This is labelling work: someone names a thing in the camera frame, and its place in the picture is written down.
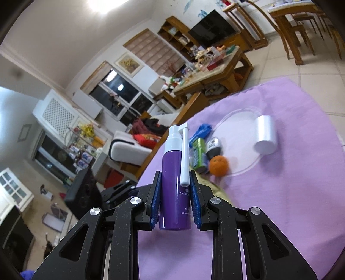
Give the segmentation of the purple spray bottle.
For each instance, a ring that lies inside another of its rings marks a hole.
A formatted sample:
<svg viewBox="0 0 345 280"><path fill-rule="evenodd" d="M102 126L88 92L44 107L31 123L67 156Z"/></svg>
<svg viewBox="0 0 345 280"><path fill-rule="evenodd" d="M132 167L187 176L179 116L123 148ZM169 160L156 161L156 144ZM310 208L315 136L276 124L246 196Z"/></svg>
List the purple spray bottle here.
<svg viewBox="0 0 345 280"><path fill-rule="evenodd" d="M188 230L190 219L189 127L169 128L161 169L161 230Z"/></svg>

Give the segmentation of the beige paper wrapper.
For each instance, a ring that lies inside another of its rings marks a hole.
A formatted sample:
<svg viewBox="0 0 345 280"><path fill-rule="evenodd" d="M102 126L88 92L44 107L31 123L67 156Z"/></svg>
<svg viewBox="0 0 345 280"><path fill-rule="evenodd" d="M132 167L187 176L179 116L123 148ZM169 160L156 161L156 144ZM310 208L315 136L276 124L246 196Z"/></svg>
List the beige paper wrapper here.
<svg viewBox="0 0 345 280"><path fill-rule="evenodd" d="M212 193L215 197L219 197L227 201L228 203L231 203L225 191L218 187L216 184L209 181L204 175L196 173L196 178L198 180L198 183L208 186L212 190Z"/></svg>

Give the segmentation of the orange fruit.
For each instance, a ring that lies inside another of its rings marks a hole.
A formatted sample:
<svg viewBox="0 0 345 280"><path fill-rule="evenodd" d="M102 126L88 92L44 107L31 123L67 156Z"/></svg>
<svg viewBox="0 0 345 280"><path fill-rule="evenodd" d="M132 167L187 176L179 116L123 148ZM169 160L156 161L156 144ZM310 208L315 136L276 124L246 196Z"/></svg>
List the orange fruit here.
<svg viewBox="0 0 345 280"><path fill-rule="evenodd" d="M209 172L211 175L216 177L223 177L227 175L229 171L229 163L228 160L222 156L217 155L210 159L209 161Z"/></svg>

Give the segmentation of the white plastic cup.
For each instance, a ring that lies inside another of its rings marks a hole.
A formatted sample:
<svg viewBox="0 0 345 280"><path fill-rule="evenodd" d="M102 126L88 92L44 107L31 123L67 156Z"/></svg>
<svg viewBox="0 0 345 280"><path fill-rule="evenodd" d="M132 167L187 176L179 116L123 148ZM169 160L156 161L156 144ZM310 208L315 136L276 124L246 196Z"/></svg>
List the white plastic cup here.
<svg viewBox="0 0 345 280"><path fill-rule="evenodd" d="M254 150L261 155L271 155L277 150L277 130L275 121L270 115L256 118L256 141Z"/></svg>

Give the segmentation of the white sofa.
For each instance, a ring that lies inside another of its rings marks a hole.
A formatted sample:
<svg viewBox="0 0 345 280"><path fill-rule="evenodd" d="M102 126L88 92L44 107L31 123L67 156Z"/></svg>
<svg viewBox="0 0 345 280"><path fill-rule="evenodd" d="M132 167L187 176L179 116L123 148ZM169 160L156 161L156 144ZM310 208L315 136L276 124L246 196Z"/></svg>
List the white sofa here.
<svg viewBox="0 0 345 280"><path fill-rule="evenodd" d="M132 134L116 131L109 148L109 158L116 162L141 166L151 151L141 146Z"/></svg>

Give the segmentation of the red cushion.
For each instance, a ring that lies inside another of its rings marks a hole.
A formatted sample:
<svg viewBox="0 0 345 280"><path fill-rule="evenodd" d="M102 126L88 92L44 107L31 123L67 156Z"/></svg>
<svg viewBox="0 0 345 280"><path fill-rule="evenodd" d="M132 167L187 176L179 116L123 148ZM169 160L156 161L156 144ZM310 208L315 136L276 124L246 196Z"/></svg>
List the red cushion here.
<svg viewBox="0 0 345 280"><path fill-rule="evenodd" d="M161 140L160 136L154 134L135 134L133 138L139 143L139 145L153 149Z"/></svg>

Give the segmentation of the green gum container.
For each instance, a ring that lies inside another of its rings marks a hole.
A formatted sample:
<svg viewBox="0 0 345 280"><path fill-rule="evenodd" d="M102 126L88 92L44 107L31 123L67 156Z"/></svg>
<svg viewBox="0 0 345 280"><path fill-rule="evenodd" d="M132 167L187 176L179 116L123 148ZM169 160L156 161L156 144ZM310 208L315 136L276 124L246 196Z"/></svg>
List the green gum container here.
<svg viewBox="0 0 345 280"><path fill-rule="evenodd" d="M192 168L200 174L208 172L208 158L202 138L197 138L192 144Z"/></svg>

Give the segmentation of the small dark can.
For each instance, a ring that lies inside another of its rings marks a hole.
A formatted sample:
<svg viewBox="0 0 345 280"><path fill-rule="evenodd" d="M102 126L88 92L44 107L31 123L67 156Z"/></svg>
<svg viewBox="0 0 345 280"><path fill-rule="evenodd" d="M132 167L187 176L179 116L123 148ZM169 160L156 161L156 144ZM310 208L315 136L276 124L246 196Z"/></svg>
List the small dark can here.
<svg viewBox="0 0 345 280"><path fill-rule="evenodd" d="M222 154L222 144L217 137L211 138L206 144L206 155L209 160Z"/></svg>

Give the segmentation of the wooden bookshelf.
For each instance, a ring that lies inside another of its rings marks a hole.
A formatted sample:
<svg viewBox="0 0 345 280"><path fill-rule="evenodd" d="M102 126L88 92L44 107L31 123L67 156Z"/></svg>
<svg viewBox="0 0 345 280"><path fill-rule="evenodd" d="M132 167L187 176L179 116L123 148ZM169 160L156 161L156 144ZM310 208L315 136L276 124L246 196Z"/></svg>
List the wooden bookshelf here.
<svg viewBox="0 0 345 280"><path fill-rule="evenodd" d="M175 16L165 19L158 35L175 48L185 59L194 61L200 44L190 35L190 29Z"/></svg>

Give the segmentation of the wooden coffee table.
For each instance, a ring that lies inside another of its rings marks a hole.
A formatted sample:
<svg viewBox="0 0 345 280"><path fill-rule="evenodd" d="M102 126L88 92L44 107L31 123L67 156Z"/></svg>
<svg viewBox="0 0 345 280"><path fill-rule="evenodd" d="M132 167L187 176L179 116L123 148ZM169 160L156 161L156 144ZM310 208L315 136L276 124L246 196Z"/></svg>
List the wooden coffee table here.
<svg viewBox="0 0 345 280"><path fill-rule="evenodd" d="M208 100L217 100L240 92L254 67L240 47L234 50L212 70L193 72L182 80L172 93L178 96L202 92Z"/></svg>

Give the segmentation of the black television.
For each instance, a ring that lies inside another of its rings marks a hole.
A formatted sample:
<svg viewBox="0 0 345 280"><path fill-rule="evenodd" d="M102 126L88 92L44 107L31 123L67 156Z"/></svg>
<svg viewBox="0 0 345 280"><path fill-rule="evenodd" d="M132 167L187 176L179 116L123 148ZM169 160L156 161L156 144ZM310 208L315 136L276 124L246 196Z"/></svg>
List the black television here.
<svg viewBox="0 0 345 280"><path fill-rule="evenodd" d="M229 39L237 33L238 31L215 10L201 19L188 32L204 48Z"/></svg>

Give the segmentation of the wooden plant stand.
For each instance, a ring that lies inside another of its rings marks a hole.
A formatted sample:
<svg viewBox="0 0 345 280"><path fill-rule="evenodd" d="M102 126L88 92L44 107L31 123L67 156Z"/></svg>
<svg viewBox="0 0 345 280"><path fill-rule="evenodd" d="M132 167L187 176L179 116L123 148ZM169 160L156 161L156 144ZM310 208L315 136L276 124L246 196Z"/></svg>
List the wooden plant stand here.
<svg viewBox="0 0 345 280"><path fill-rule="evenodd" d="M247 11L238 3L232 3L222 12L236 26L237 33L226 39L227 43L238 45L243 52L267 47L268 40L263 31Z"/></svg>

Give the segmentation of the wooden dining table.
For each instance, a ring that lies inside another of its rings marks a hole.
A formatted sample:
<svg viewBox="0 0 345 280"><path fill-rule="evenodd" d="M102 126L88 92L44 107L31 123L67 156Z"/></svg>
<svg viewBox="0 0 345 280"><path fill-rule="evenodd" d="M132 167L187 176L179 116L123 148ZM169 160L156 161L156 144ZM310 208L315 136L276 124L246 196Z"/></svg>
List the wooden dining table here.
<svg viewBox="0 0 345 280"><path fill-rule="evenodd" d="M297 66L303 65L303 60L298 49L301 43L296 33L300 33L305 44L314 53L305 27L301 24L306 20L312 21L318 18L321 25L326 27L328 34L334 39L338 54L341 54L338 40L344 39L344 35L340 32L343 27L340 20L344 17L344 13L338 15L330 10L325 11L313 1L276 1L268 9L268 14L274 19L274 28L282 36L283 43L288 45Z"/></svg>

